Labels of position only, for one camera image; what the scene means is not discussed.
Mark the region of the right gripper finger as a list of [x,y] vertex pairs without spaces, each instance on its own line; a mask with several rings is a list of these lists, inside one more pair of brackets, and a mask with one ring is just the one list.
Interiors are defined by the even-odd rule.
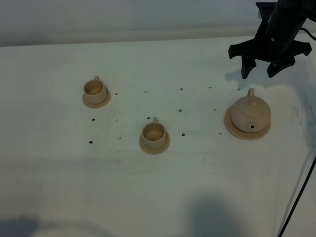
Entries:
[[246,79],[252,69],[256,67],[256,62],[254,58],[248,56],[241,57],[241,76]]
[[288,67],[291,67],[294,64],[295,64],[294,57],[285,59],[285,60],[277,62],[277,63],[270,63],[270,65],[267,68],[267,73],[268,73],[269,78],[274,77],[276,74],[278,74],[282,70],[284,70]]

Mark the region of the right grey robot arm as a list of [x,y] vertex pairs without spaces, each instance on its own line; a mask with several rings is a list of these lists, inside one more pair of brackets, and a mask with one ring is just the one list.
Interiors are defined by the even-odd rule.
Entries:
[[257,2],[261,24],[253,39],[230,45],[230,58],[241,56],[241,75],[246,79],[256,60],[269,62],[270,78],[295,64],[295,56],[309,55],[312,50],[308,42],[296,41],[295,37],[307,19],[315,21],[314,0],[278,0]]

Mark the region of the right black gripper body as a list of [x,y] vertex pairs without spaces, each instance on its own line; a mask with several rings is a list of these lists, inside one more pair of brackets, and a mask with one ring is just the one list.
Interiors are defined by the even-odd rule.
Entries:
[[312,47],[295,37],[312,18],[311,2],[256,2],[262,22],[251,40],[230,45],[228,53],[266,62],[278,62],[299,54],[309,55]]

